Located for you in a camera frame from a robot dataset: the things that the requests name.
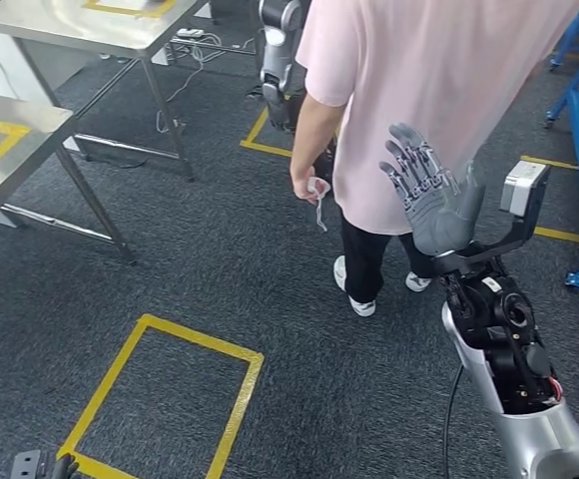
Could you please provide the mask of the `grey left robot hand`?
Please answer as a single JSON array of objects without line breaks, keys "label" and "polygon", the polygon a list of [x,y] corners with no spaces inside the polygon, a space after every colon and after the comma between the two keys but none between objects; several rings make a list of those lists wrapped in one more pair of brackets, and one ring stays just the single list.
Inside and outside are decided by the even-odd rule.
[{"label": "grey left robot hand", "polygon": [[78,471],[80,464],[76,457],[66,453],[57,459],[52,469],[52,479],[71,479]]}]

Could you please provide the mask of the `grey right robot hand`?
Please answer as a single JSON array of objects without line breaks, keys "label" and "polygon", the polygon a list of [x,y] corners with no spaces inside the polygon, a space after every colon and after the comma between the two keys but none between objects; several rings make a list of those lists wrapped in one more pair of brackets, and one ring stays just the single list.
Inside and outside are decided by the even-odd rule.
[{"label": "grey right robot hand", "polygon": [[469,246],[484,195],[473,162],[446,167],[416,129],[399,123],[389,132],[385,147],[394,161],[379,162],[379,168],[403,204],[416,247],[438,256]]}]

